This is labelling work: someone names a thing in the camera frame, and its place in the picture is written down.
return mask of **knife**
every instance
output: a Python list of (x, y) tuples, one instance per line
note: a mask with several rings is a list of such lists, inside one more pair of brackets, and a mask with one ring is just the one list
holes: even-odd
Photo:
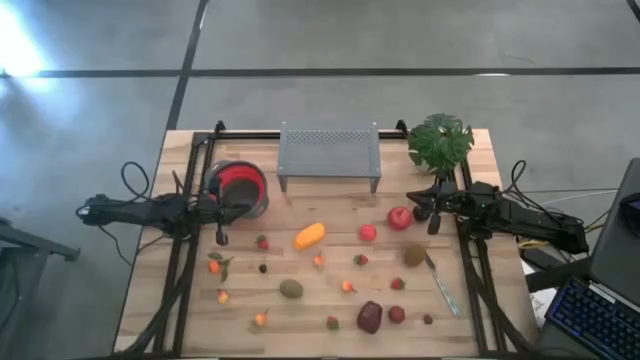
[(438, 288), (440, 288), (442, 296), (447, 301), (447, 305), (449, 305), (449, 309), (451, 309), (453, 316), (460, 316), (460, 309), (458, 309), (458, 306), (453, 301), (453, 298), (451, 297), (451, 295), (449, 295), (447, 288), (444, 287), (444, 284), (442, 283), (442, 281), (440, 281), (440, 278), (438, 278), (438, 273), (436, 272), (436, 264), (433, 263), (433, 260), (431, 260), (429, 254), (425, 254), (424, 261), (427, 263), (427, 267), (431, 271), (431, 275), (433, 275), (433, 279), (436, 281), (436, 284), (438, 284)]

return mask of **small orange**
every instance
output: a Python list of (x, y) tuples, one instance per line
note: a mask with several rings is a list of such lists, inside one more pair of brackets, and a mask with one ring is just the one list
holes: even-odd
[(357, 292), (354, 288), (353, 288), (353, 284), (351, 283), (351, 281), (345, 281), (342, 283), (342, 291), (344, 292)]
[(322, 255), (318, 254), (313, 258), (313, 265), (318, 266), (318, 267), (322, 267), (324, 265), (324, 257), (322, 257)]
[(224, 290), (218, 290), (218, 302), (224, 304), (229, 301), (229, 294)]
[(265, 312), (256, 315), (256, 326), (264, 326), (267, 323), (267, 311), (265, 310)]
[(209, 260), (209, 271), (213, 274), (220, 273), (220, 263), (216, 260)]

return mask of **potted plant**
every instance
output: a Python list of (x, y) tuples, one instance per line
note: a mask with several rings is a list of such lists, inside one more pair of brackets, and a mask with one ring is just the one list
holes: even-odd
[(416, 166), (426, 164), (444, 179), (467, 157), (474, 144), (471, 126), (452, 115), (433, 114), (409, 133), (409, 157)]

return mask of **perforated metal shelf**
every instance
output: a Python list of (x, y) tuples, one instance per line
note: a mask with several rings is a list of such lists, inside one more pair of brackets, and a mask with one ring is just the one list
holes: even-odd
[(291, 176), (369, 178), (370, 190), (375, 193), (380, 181), (377, 124), (368, 129), (301, 130), (283, 122), (278, 156), (283, 192)]

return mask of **green fruit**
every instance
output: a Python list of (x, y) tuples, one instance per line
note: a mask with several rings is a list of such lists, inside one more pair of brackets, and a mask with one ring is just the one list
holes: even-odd
[(299, 282), (292, 279), (286, 279), (282, 280), (280, 283), (280, 292), (282, 295), (290, 299), (297, 299), (304, 293), (304, 288)]
[(421, 245), (411, 245), (404, 251), (404, 264), (408, 267), (416, 267), (424, 261), (427, 252)]

